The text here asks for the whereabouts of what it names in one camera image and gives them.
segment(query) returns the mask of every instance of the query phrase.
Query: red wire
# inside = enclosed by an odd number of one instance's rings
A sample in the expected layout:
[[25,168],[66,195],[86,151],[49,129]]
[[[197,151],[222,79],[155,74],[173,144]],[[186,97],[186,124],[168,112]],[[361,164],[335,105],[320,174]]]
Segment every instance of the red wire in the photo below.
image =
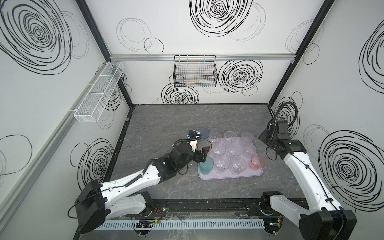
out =
[[161,213],[160,209],[153,208],[153,211],[157,212],[157,213],[160,215],[160,221],[161,221],[161,219],[162,219],[162,213]]

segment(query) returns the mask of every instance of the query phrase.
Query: black frame edge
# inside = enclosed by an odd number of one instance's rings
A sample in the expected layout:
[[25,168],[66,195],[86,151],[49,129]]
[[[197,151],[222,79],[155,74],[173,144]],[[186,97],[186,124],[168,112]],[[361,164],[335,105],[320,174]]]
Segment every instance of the black frame edge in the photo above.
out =
[[119,153],[120,153],[120,150],[121,150],[122,143],[124,142],[125,134],[127,133],[129,122],[131,121],[133,109],[129,109],[126,121],[124,122],[122,130],[120,132],[119,139],[118,139],[118,141],[116,143],[115,150],[113,151],[113,155],[112,155],[111,161],[109,162],[109,165],[108,165],[107,171],[105,173],[103,182],[109,182],[109,180],[111,179],[113,169],[114,169],[116,161],[117,161],[117,159],[119,157]]
[[310,26],[307,34],[305,35],[303,41],[301,42],[299,48],[296,52],[296,58],[293,63],[291,63],[287,70],[285,71],[283,77],[281,78],[279,85],[277,86],[275,92],[273,93],[271,99],[269,100],[268,105],[272,106],[276,99],[278,98],[279,94],[283,90],[285,84],[287,83],[288,79],[290,78],[291,74],[295,70],[297,64],[299,63],[302,55],[304,54],[305,50],[307,49],[308,45],[310,44],[312,38],[316,34],[318,28],[320,27],[321,23],[323,22],[325,16],[328,14],[328,11],[331,9],[333,3],[335,0],[325,0],[317,13],[315,19],[312,22],[312,25]]
[[268,105],[268,103],[189,103],[189,104],[136,104],[138,106],[213,106],[213,105]]
[[[111,54],[109,53],[109,50],[107,48],[107,45],[104,42],[103,37],[101,36],[101,33],[99,31],[99,28],[96,25],[96,22],[91,14],[91,11],[88,8],[87,3],[85,0],[75,0],[85,21],[87,22],[87,25],[89,27],[89,30],[91,31],[93,38],[95,39],[101,54],[103,55],[105,61],[109,62],[111,61]],[[119,89],[124,96],[125,101],[127,102],[130,109],[132,109],[133,104],[132,100],[129,97],[129,94],[127,92],[127,89],[125,88],[124,84],[121,81],[118,81]]]
[[93,38],[95,39],[97,45],[99,46],[100,52],[103,55],[105,61],[111,61],[111,54],[109,53],[109,50],[107,48],[107,45],[105,44],[101,33],[99,29],[97,28],[96,22],[93,19],[93,16],[91,14],[91,11],[88,8],[87,3],[85,0],[75,0],[77,5],[79,6],[79,9],[87,22],[87,25],[89,27],[89,30],[91,31]]
[[275,113],[272,110],[272,106],[267,105],[267,107],[268,107],[269,113],[271,114],[271,117],[274,118],[275,117]]

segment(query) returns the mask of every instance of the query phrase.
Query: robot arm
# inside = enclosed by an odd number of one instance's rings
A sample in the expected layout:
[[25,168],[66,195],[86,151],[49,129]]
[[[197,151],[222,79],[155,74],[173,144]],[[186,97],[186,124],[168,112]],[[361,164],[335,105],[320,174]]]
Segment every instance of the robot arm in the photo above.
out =
[[74,205],[80,233],[90,232],[113,217],[150,214],[154,207],[150,195],[138,191],[176,176],[190,161],[205,162],[210,147],[196,150],[199,139],[202,139],[199,132],[189,131],[186,139],[175,141],[170,153],[151,159],[143,170],[102,184],[90,181]]
[[[291,123],[278,119],[285,105],[295,108]],[[299,227],[305,240],[348,239],[356,225],[356,216],[351,210],[344,210],[327,189],[306,154],[299,140],[290,139],[288,127],[297,116],[297,107],[287,102],[279,107],[276,116],[269,121],[259,139],[276,152],[296,177],[308,203],[308,210],[293,203],[280,192],[264,192],[261,209],[263,212],[277,211]]]

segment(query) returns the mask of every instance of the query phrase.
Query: teal cup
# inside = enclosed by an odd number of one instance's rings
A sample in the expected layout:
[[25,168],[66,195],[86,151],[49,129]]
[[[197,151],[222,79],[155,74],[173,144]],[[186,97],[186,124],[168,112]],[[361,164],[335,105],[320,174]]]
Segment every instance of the teal cup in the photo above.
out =
[[205,162],[199,163],[200,173],[203,175],[208,175],[212,168],[214,167],[214,161],[211,157],[207,157]]

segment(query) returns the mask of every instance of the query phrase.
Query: black wire basket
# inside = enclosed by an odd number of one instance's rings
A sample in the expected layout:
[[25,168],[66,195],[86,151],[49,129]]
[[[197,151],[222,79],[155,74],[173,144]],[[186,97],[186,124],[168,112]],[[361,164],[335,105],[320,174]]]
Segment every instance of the black wire basket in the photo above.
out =
[[218,73],[215,55],[175,55],[174,86],[216,87]]

